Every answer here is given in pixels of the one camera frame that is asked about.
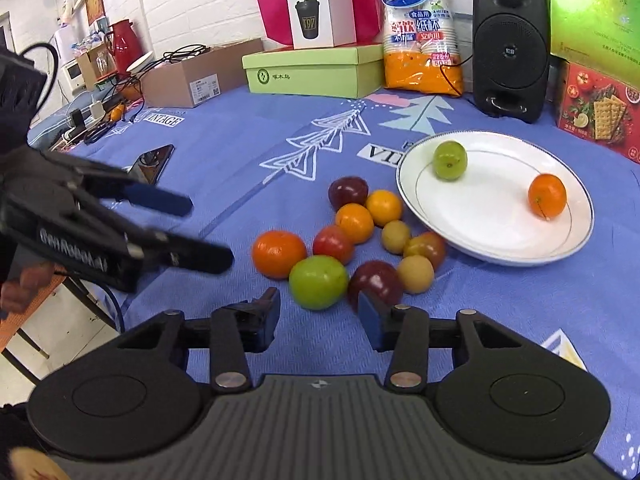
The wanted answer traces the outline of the person's left hand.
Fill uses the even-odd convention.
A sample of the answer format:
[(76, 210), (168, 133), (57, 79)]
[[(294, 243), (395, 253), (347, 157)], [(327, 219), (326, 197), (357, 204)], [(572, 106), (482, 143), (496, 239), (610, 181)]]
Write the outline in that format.
[(44, 262), (22, 271), (17, 280), (5, 282), (1, 287), (1, 311), (24, 313), (41, 289), (48, 287), (54, 275), (54, 265)]

